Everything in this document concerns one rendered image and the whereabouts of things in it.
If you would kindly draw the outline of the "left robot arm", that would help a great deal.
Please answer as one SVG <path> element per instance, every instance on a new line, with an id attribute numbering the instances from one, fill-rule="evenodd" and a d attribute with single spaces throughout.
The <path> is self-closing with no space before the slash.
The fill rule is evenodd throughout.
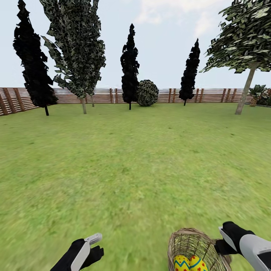
<path id="1" fill-rule="evenodd" d="M 102 240 L 102 234 L 96 233 L 86 239 L 72 242 L 71 247 L 50 271 L 79 271 L 99 261 L 104 255 L 103 248 L 90 245 Z"/>

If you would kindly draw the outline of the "easter egg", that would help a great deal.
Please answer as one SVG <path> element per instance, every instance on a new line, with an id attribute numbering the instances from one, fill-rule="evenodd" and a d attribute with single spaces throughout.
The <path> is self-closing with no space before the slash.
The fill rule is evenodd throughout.
<path id="1" fill-rule="evenodd" d="M 198 256 L 191 256 L 189 259 L 191 271 L 210 271 L 209 266 Z"/>
<path id="2" fill-rule="evenodd" d="M 175 271 L 191 271 L 189 259 L 184 255 L 178 255 L 174 257 Z"/>

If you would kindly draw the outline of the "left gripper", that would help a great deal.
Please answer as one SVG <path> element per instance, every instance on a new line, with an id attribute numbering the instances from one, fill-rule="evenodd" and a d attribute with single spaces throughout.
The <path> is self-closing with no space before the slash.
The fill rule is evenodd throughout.
<path id="1" fill-rule="evenodd" d="M 89 262 L 86 265 L 82 266 L 81 269 L 86 268 L 90 266 L 91 264 L 99 261 L 101 257 L 104 255 L 104 250 L 103 248 L 100 248 L 99 245 L 94 248 L 90 248 L 90 251 L 91 251 L 91 257 L 89 259 Z"/>

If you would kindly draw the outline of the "wicker basket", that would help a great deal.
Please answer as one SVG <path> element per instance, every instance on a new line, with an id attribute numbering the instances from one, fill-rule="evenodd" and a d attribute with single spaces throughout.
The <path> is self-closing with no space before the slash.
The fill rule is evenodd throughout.
<path id="1" fill-rule="evenodd" d="M 196 240 L 194 243 L 192 242 L 192 238 Z M 205 245 L 205 247 L 203 245 Z M 185 244 L 184 244 L 185 243 Z M 184 244 L 184 245 L 183 245 Z M 190 245 L 191 244 L 191 245 Z M 195 246 L 195 247 L 192 247 Z M 174 268 L 174 257 L 178 255 L 184 255 L 187 258 L 190 258 L 190 254 L 195 256 L 196 253 L 199 255 L 202 255 L 204 252 L 204 255 L 209 255 L 210 262 L 207 260 L 207 264 L 209 266 L 210 271 L 217 271 L 220 270 L 220 264 L 223 266 L 223 271 L 232 271 L 231 269 L 231 262 L 233 261 L 233 258 L 231 255 L 222 255 L 221 253 L 217 253 L 217 251 L 214 251 L 214 254 L 210 251 L 210 248 L 216 245 L 216 240 L 211 239 L 209 236 L 207 236 L 205 233 L 195 229 L 195 228 L 180 228 L 180 230 L 175 231 L 171 234 L 169 241 L 168 241 L 168 267 L 169 271 L 175 271 Z M 199 251 L 199 250 L 201 251 Z M 217 269 L 216 269 L 217 268 Z"/>

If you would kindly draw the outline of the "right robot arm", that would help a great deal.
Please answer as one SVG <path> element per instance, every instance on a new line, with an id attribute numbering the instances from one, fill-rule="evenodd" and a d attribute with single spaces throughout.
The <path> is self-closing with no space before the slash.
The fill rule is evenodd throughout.
<path id="1" fill-rule="evenodd" d="M 254 234 L 251 230 L 238 227 L 232 221 L 218 227 L 222 240 L 216 240 L 214 250 L 222 255 L 241 254 L 255 271 L 271 271 L 271 241 Z"/>

